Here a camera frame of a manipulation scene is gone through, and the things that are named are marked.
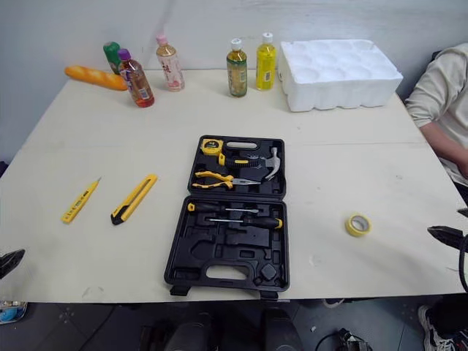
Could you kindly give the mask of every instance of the screwdriver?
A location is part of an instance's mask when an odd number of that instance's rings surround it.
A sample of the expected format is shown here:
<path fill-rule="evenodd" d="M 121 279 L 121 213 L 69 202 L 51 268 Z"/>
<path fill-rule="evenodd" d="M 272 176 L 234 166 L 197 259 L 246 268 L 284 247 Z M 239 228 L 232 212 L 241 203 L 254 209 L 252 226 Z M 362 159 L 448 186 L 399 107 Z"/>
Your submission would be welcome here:
<path fill-rule="evenodd" d="M 251 225 L 253 227 L 265 228 L 265 229 L 279 229 L 283 228 L 283 221 L 279 218 L 273 217 L 256 217 L 256 218 L 245 218 L 245 219 L 214 219 L 209 218 L 208 221 L 212 222 L 235 222 L 241 223 L 242 225 Z"/>
<path fill-rule="evenodd" d="M 226 208 L 222 205 L 215 205 L 213 203 L 189 203 L 187 206 L 189 212 L 224 212 L 224 211 L 239 211 L 239 212 L 250 212 L 252 214 L 258 214 L 257 209 L 247 208 Z"/>

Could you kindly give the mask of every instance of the tool case latch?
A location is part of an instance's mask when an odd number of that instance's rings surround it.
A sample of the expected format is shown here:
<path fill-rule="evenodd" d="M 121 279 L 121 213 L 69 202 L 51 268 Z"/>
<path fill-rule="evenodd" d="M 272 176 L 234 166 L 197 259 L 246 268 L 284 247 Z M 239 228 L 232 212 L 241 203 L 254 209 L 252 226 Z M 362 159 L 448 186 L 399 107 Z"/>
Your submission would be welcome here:
<path fill-rule="evenodd" d="M 278 293 L 276 291 L 260 291 L 260 299 L 262 300 L 278 300 Z"/>
<path fill-rule="evenodd" d="M 185 287 L 181 285 L 174 285 L 170 290 L 172 296 L 187 296 L 189 293 L 190 287 Z"/>

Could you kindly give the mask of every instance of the white bottle cap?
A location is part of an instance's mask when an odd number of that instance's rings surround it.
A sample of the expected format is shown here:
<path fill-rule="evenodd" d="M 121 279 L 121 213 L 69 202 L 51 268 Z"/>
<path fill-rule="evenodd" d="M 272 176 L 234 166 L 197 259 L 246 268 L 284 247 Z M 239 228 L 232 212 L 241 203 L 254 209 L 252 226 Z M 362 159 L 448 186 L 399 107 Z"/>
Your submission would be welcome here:
<path fill-rule="evenodd" d="M 273 42 L 272 33 L 263 33 L 262 34 L 262 41 L 263 41 L 263 43 Z"/>
<path fill-rule="evenodd" d="M 234 38 L 231 40 L 231 49 L 240 50 L 242 48 L 242 40 L 239 38 Z"/>

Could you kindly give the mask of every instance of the foam insert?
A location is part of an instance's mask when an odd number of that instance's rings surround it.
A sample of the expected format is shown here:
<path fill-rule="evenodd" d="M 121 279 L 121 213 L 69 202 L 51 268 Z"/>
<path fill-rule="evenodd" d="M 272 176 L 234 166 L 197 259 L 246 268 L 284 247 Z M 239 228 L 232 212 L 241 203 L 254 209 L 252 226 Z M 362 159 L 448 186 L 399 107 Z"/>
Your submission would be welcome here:
<path fill-rule="evenodd" d="M 384 105 L 403 76 L 370 40 L 282 42 L 279 79 L 291 111 Z"/>

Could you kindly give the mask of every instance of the person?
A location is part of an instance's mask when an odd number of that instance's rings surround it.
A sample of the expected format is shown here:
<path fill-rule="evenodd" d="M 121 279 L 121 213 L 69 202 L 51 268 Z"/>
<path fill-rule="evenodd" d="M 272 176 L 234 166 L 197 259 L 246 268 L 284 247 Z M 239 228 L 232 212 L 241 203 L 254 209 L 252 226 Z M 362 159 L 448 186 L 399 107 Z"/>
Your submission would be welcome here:
<path fill-rule="evenodd" d="M 406 106 L 468 205 L 468 43 L 436 56 Z M 425 351 L 454 350 L 455 333 L 468 328 L 468 295 L 421 306 L 418 317 Z"/>
<path fill-rule="evenodd" d="M 468 204 L 468 43 L 440 52 L 406 100 L 413 121 Z"/>

